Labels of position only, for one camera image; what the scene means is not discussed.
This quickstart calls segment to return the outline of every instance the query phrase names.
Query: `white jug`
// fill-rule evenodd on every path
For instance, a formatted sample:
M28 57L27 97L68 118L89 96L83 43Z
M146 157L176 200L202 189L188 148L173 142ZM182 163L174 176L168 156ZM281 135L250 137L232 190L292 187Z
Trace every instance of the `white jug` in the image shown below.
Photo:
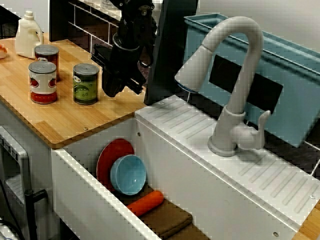
M19 20L15 36L15 52L30 59L35 58L35 47L44 44L44 35L34 20L32 11L25 11L24 18Z

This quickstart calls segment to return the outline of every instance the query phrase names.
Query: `faucet handle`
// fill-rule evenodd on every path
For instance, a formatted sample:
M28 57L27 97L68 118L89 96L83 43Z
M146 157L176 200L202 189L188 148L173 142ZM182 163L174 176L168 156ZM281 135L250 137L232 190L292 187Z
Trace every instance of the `faucet handle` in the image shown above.
M259 150L264 147L265 145L265 125L268 118L271 115L271 111L265 111L258 119L258 130L253 131L252 135L254 135L256 141L255 149Z

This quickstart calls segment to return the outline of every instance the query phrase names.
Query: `orange carrot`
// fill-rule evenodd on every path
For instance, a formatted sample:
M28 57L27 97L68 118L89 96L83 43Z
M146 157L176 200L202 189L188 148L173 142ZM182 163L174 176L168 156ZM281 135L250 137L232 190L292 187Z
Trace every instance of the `orange carrot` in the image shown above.
M164 195L160 191L150 192L148 195L140 198L139 200L128 205L128 209L131 210L137 217L145 214L156 206L160 205L164 200Z

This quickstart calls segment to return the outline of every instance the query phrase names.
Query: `red plate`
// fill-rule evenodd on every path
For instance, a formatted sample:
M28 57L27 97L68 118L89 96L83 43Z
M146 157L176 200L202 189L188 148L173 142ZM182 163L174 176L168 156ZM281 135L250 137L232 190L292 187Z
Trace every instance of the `red plate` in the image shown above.
M101 152L96 165L96 178L110 192L115 191L110 181L110 171L114 162L123 156L134 155L135 150L125 139L118 138L110 142Z

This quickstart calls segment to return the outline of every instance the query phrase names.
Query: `light blue bin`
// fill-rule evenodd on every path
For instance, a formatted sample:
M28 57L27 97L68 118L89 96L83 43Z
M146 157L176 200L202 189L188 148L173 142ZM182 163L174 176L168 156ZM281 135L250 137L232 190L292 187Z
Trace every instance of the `light blue bin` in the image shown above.
M208 32L225 19L227 17L217 13L185 17L188 29L184 62L197 50ZM263 53L256 73L283 86L265 129L298 147L320 113L320 54L267 32L263 35ZM215 55L242 66L247 49L248 39L242 33L224 40L214 52L199 93L221 106L226 105L231 93L209 82ZM246 104L245 111L246 119L254 124L264 112L250 103Z

